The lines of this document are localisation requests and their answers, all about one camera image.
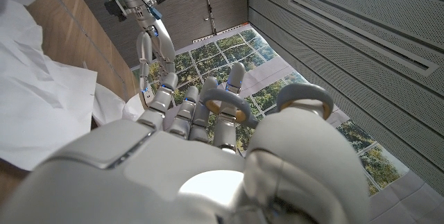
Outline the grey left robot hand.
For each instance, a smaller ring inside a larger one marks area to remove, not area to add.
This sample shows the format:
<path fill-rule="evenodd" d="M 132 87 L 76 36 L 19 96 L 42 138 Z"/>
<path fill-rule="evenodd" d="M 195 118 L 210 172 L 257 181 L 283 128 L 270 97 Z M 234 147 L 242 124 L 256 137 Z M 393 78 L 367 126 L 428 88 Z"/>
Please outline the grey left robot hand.
<path fill-rule="evenodd" d="M 165 28 L 160 13 L 154 8 L 138 6 L 135 8 L 135 18 L 142 32 L 137 36 L 136 49 L 139 58 L 139 90 L 148 105 L 154 97 L 153 88 L 149 82 L 150 64 L 159 62 L 160 80 L 168 73 L 175 72 L 176 57 L 173 42 Z"/>

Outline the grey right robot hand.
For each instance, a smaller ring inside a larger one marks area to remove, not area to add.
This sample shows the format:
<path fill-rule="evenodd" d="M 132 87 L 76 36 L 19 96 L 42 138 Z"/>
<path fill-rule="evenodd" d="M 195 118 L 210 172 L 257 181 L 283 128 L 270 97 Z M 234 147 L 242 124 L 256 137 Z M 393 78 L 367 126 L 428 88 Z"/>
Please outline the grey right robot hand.
<path fill-rule="evenodd" d="M 169 73 L 136 121 L 67 144 L 1 206 L 2 223 L 366 223 L 361 162 L 328 122 L 327 90 L 292 83 L 256 119 L 235 63 L 224 89 L 191 87 L 171 127 Z"/>

